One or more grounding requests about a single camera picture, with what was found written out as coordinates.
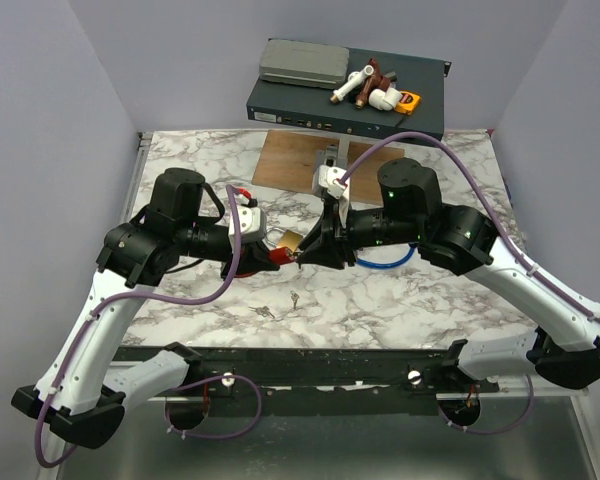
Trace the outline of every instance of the gray wall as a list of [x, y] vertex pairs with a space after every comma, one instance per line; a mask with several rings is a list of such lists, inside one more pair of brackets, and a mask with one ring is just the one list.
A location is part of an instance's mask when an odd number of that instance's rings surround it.
[[530, 253], [600, 301], [600, 0], [568, 2], [494, 145]]
[[451, 60], [447, 125], [494, 127], [565, 0], [70, 3], [136, 126], [173, 130], [249, 125], [269, 37]]
[[67, 2], [0, 0], [0, 480], [35, 478], [11, 395], [69, 333], [137, 143]]

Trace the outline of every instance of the white elbow pipe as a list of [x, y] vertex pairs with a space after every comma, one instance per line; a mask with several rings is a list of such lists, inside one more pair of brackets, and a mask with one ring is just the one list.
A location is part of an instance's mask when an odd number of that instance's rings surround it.
[[376, 88], [369, 95], [369, 105], [378, 110], [393, 110], [402, 99], [402, 93], [395, 88], [388, 88], [386, 92]]
[[349, 93], [359, 85], [362, 85], [367, 77], [373, 75], [373, 67], [371, 65], [366, 65], [359, 72], [351, 72], [349, 74], [349, 79], [347, 83], [333, 91], [333, 95], [331, 96], [332, 103], [338, 103], [344, 100], [344, 97], [349, 95]]

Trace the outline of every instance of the screw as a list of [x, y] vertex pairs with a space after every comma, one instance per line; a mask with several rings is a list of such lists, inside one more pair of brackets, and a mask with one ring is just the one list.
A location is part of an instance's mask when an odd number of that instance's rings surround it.
[[[233, 373], [231, 373], [231, 372], [225, 372], [223, 374], [223, 376], [225, 376], [225, 377], [231, 376], [231, 375], [233, 375]], [[236, 379], [235, 378], [223, 378], [221, 380], [221, 382], [225, 387], [229, 388], [229, 387], [232, 387], [234, 383], [236, 383]]]
[[407, 378], [411, 382], [411, 385], [418, 385], [420, 382], [422, 382], [422, 374], [417, 370], [411, 370], [407, 374]]

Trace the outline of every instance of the metal floor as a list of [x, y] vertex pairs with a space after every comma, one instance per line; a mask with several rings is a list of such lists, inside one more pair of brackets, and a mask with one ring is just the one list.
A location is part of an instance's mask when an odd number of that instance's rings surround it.
[[[524, 426], [479, 437], [448, 428], [439, 417], [268, 417], [227, 441], [167, 435], [161, 401], [125, 418], [99, 450], [79, 449], [58, 478], [70, 480], [586, 480], [594, 479], [568, 397], [538, 398]], [[515, 419], [524, 398], [483, 399], [475, 428]], [[227, 432], [247, 419], [209, 419]]]

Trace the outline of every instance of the blue cable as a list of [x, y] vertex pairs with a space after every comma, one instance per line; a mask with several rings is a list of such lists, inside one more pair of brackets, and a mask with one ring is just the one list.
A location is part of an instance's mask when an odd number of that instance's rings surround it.
[[407, 252], [407, 254], [401, 258], [400, 260], [396, 261], [396, 262], [392, 262], [392, 263], [375, 263], [375, 262], [369, 262], [367, 260], [362, 260], [362, 259], [358, 259], [357, 264], [360, 265], [361, 267], [366, 267], [366, 268], [376, 268], [378, 270], [389, 270], [391, 268], [396, 268], [399, 267], [400, 265], [404, 265], [405, 263], [407, 263], [409, 261], [409, 259], [413, 256], [413, 252], [416, 251], [415, 247], [412, 247], [411, 245], [409, 246], [409, 251]]

